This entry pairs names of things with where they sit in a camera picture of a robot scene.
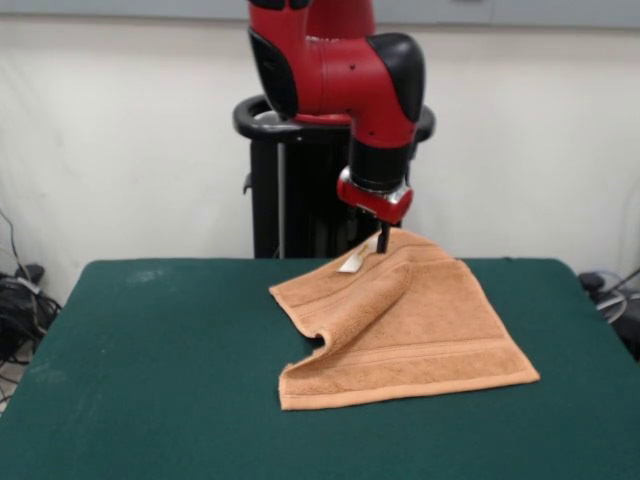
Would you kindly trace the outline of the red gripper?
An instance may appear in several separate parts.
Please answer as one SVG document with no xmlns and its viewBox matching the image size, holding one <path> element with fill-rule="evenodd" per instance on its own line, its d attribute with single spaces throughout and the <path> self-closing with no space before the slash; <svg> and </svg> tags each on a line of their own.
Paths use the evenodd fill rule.
<svg viewBox="0 0 640 480">
<path fill-rule="evenodd" d="M 404 219 L 412 204 L 414 191 L 405 181 L 388 193 L 366 190 L 354 183 L 349 167 L 341 171 L 336 190 L 339 199 L 352 206 L 349 208 L 349 238 L 359 238 L 360 208 L 381 221 L 376 252 L 385 254 L 389 245 L 390 224 L 398 224 Z"/>
</svg>

